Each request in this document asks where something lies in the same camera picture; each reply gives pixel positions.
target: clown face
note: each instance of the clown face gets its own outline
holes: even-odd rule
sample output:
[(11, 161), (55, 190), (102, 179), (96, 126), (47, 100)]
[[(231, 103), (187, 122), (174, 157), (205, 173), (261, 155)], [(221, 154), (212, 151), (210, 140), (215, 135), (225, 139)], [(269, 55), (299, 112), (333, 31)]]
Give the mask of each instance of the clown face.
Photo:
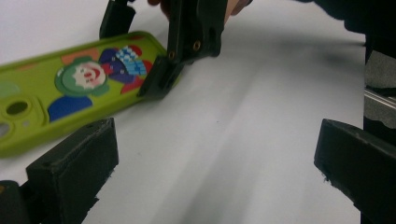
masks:
[(93, 90), (105, 83), (106, 74), (98, 63), (87, 62), (75, 67), (73, 78), (76, 81), (76, 86), (80, 86), (84, 90)]

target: clown illustration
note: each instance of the clown illustration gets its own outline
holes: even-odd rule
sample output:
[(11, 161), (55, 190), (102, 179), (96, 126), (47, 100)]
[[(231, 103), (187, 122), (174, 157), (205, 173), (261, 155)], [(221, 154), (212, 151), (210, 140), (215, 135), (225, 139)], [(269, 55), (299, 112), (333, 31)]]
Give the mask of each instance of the clown illustration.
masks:
[(64, 96), (49, 106), (49, 121), (92, 106), (89, 96), (106, 94), (109, 91), (109, 79), (123, 84), (120, 94), (139, 88), (152, 66), (149, 61), (139, 59), (142, 50), (134, 45), (122, 49), (105, 49), (98, 61), (91, 55), (76, 55), (55, 77), (55, 86)]

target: white table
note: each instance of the white table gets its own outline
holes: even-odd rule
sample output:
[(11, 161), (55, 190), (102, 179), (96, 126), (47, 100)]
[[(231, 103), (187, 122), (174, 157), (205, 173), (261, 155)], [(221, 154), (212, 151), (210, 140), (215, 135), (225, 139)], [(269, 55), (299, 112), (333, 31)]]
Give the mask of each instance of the white table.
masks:
[[(167, 21), (137, 0), (132, 30), (165, 45)], [(0, 2), (0, 64), (98, 38), (106, 1)], [(363, 35), (319, 7), (256, 0), (226, 25), (222, 53), (165, 99), (116, 115), (120, 164), (84, 223), (358, 224), (314, 166), (321, 120), (362, 126)], [(0, 160), (0, 179), (59, 141)]]

